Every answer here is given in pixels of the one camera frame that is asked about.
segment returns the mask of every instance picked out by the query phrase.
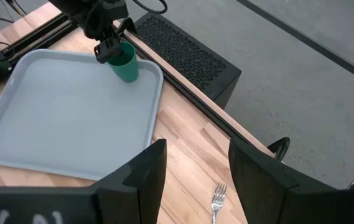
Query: tray rim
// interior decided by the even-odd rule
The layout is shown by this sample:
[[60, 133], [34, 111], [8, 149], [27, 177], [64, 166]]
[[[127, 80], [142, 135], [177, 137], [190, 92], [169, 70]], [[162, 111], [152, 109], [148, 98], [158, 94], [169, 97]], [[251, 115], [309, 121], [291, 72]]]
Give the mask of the tray rim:
[[[26, 58], [30, 57], [30, 55], [32, 54], [39, 54], [41, 52], [50, 52], [51, 54], [73, 54], [73, 55], [79, 55], [79, 56], [83, 56], [83, 57], [92, 57], [94, 58], [95, 56], [93, 54], [88, 54], [88, 53], [81, 53], [81, 52], [70, 52], [70, 51], [66, 51], [66, 50], [49, 50], [49, 49], [37, 49], [37, 50], [33, 50], [27, 54], [25, 54], [17, 63], [17, 65], [15, 66], [14, 70], [12, 71], [11, 76], [9, 77], [8, 81], [6, 82], [6, 85], [4, 87], [4, 89], [2, 90], [1, 94], [0, 94], [0, 104], [5, 100], [5, 95], [12, 90], [13, 86], [13, 80], [15, 78], [20, 78], [18, 76], [23, 76], [25, 73], [23, 74], [18, 74], [18, 71], [21, 67], [23, 66], [21, 62], [23, 62]], [[159, 74], [159, 79], [158, 79], [158, 84], [156, 85], [156, 91], [155, 91], [155, 99], [154, 99], [154, 106], [152, 107], [152, 113], [151, 113], [151, 117], [150, 117], [150, 122], [148, 124], [148, 135], [147, 135], [147, 141], [145, 142], [145, 145], [143, 147], [142, 150], [145, 150], [145, 148], [147, 148], [148, 146], [151, 145], [151, 141], [152, 141], [152, 137], [153, 137], [153, 131], [154, 131], [154, 125], [156, 123], [156, 116], [157, 116], [157, 110], [159, 108], [159, 103], [160, 103], [160, 97], [161, 97], [161, 92], [162, 92], [162, 86], [163, 86], [163, 82], [164, 82], [164, 75], [163, 72], [161, 70], [161, 68], [154, 62], [150, 61], [150, 60], [144, 60], [144, 59], [138, 59], [138, 64], [140, 63], [148, 63], [150, 65], [152, 65], [154, 68], [156, 68], [157, 72]], [[34, 170], [34, 171], [38, 171], [38, 172], [45, 172], [45, 173], [50, 173], [50, 174], [57, 174], [57, 175], [66, 175], [69, 177], [76, 177], [76, 178], [82, 178], [82, 179], [89, 179], [89, 180], [100, 180], [103, 177], [99, 177], [96, 175], [90, 175], [90, 174], [81, 174], [79, 172], [75, 172], [75, 171], [69, 171], [69, 170], [60, 170], [60, 169], [53, 169], [50, 167], [37, 167], [35, 168], [34, 165], [32, 164], [28, 164], [28, 163], [22, 163], [22, 165], [19, 165], [17, 162], [7, 162], [4, 161], [3, 159], [0, 159], [0, 166], [8, 166], [8, 167], [15, 167], [18, 169], [27, 169], [27, 170]]]

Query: metal fork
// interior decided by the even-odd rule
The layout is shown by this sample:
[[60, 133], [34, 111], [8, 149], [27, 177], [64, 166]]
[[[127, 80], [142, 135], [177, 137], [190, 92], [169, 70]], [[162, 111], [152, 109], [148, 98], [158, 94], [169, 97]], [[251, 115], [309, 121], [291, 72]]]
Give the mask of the metal fork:
[[226, 184], [222, 184], [221, 182], [219, 182], [214, 191], [212, 200], [213, 224], [215, 224], [215, 217], [217, 216], [218, 211], [222, 208], [222, 204], [225, 198], [226, 187]]

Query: gray carpet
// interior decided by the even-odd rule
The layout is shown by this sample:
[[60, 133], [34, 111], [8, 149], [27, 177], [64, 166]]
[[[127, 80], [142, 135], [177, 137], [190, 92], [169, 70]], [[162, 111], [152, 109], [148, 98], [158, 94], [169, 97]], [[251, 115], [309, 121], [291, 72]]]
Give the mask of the gray carpet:
[[[146, 13], [127, 2], [134, 20]], [[226, 111], [267, 145], [289, 136], [287, 164], [346, 188], [354, 178], [354, 75], [235, 0], [167, 2], [166, 18], [242, 70]], [[33, 10], [43, 0], [19, 3]], [[255, 3], [354, 62], [354, 2]]]

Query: wooden tabletop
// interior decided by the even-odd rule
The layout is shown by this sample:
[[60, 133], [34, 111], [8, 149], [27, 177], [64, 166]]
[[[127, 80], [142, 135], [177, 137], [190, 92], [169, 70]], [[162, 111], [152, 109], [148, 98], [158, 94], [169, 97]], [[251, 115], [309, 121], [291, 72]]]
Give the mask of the wooden tabletop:
[[[59, 13], [58, 9], [47, 3], [0, 31], [0, 41], [12, 43]], [[162, 63], [163, 68], [172, 72], [259, 150], [272, 155], [247, 130], [148, 46], [134, 39], [132, 34], [126, 35]], [[77, 29], [51, 46], [51, 49], [92, 54], [96, 44], [94, 40], [87, 39], [81, 29]], [[0, 83], [0, 93], [4, 85]], [[153, 140], [160, 138], [167, 140], [167, 173], [158, 223], [211, 223], [210, 202], [217, 182], [228, 185], [225, 203], [218, 213], [217, 222], [246, 223], [230, 174], [227, 156], [230, 137], [167, 81], [163, 84], [153, 133]], [[0, 166], [0, 186], [85, 187], [92, 183], [91, 180]]]

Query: gray tray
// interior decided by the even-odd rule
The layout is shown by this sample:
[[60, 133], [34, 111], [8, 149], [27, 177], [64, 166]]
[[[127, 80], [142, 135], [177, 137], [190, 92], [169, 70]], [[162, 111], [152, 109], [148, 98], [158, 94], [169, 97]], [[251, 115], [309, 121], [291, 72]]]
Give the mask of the gray tray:
[[161, 69], [125, 83], [90, 54], [35, 50], [0, 96], [0, 165], [99, 180], [151, 143]]

